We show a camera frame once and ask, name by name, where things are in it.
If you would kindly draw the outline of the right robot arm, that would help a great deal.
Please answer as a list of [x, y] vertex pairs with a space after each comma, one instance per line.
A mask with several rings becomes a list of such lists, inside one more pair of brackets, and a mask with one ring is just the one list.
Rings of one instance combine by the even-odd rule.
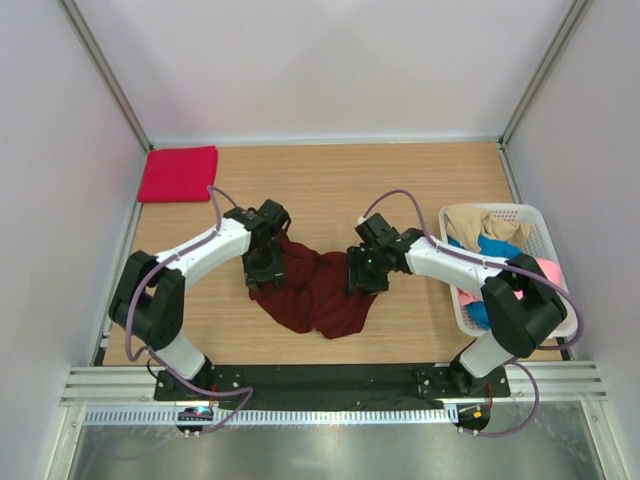
[[388, 275], [402, 272], [449, 284], [482, 300], [489, 329], [449, 364], [453, 389], [472, 396], [489, 375], [516, 358], [527, 358], [566, 319], [557, 285], [526, 254], [486, 257], [453, 247], [417, 228], [403, 233], [376, 213], [355, 227], [361, 243], [347, 250], [348, 294], [381, 294]]

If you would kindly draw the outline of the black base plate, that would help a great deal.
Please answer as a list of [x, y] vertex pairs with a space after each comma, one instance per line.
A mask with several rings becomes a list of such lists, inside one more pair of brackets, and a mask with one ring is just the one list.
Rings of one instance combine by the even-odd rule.
[[438, 400], [484, 401], [511, 395], [505, 369], [482, 379], [446, 364], [220, 365], [216, 391], [251, 387], [247, 410], [400, 411], [434, 408]]

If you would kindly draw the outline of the dark red t-shirt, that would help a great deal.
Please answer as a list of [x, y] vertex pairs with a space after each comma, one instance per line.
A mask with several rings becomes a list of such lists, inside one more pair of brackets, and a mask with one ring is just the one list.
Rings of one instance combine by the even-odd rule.
[[327, 339], [357, 334], [364, 328], [376, 297], [347, 292], [347, 254], [319, 253], [286, 237], [280, 239], [284, 281], [249, 291], [276, 323], [298, 333], [313, 330]]

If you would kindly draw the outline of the blue t-shirt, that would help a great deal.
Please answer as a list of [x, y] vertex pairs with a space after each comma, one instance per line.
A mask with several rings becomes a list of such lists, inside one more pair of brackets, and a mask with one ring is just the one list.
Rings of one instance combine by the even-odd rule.
[[[501, 257], [513, 259], [522, 253], [521, 249], [509, 244], [506, 241], [495, 240], [484, 235], [478, 237], [480, 254], [491, 257]], [[469, 322], [480, 330], [488, 330], [490, 327], [489, 317], [484, 302], [463, 290], [457, 290], [460, 309], [469, 318]]]

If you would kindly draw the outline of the aluminium frame rail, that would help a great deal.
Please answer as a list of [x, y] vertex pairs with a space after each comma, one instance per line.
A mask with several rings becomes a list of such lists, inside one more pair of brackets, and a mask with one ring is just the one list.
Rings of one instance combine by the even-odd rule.
[[250, 387], [253, 410], [401, 409], [441, 401], [603, 400], [607, 394], [591, 361], [525, 362], [500, 367], [483, 379], [467, 379], [446, 364], [223, 365], [195, 392], [159, 368], [87, 367], [69, 374], [64, 405], [205, 401], [229, 393], [230, 408]]

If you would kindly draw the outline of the beige t-shirt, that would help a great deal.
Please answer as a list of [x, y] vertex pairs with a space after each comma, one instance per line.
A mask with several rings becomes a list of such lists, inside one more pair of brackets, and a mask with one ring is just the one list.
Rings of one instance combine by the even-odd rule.
[[531, 233], [528, 223], [499, 218], [471, 204], [455, 204], [444, 213], [446, 233], [467, 250], [479, 253], [481, 236], [523, 247]]

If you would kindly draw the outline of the pink t-shirt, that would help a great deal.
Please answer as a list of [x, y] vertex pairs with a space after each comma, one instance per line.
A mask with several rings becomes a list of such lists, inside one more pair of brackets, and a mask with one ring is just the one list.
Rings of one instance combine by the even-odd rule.
[[[548, 280], [555, 285], [562, 285], [563, 274], [559, 265], [553, 261], [542, 258], [536, 258], [536, 262]], [[472, 303], [483, 302], [481, 298], [475, 297], [463, 290], [458, 290], [458, 300], [461, 307], [466, 307]]]

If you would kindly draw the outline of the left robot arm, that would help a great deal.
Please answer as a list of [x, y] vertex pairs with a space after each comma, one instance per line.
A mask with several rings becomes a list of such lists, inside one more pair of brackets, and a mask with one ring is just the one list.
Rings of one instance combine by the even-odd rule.
[[280, 237], [290, 223], [285, 208], [267, 199], [257, 209], [235, 206], [219, 213], [214, 226], [177, 247], [154, 255], [142, 250], [131, 254], [108, 309], [110, 320], [125, 331], [129, 360], [148, 352], [191, 400], [249, 394], [248, 387], [213, 390], [214, 366], [184, 332], [185, 296], [195, 283], [236, 257], [242, 260], [249, 290], [282, 287]]

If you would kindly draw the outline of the folded red t-shirt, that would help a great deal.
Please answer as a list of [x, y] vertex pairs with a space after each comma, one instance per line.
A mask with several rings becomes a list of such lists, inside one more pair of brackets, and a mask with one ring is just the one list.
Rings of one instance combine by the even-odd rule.
[[215, 146], [151, 151], [146, 158], [137, 201], [200, 203], [210, 199], [215, 183], [218, 151]]

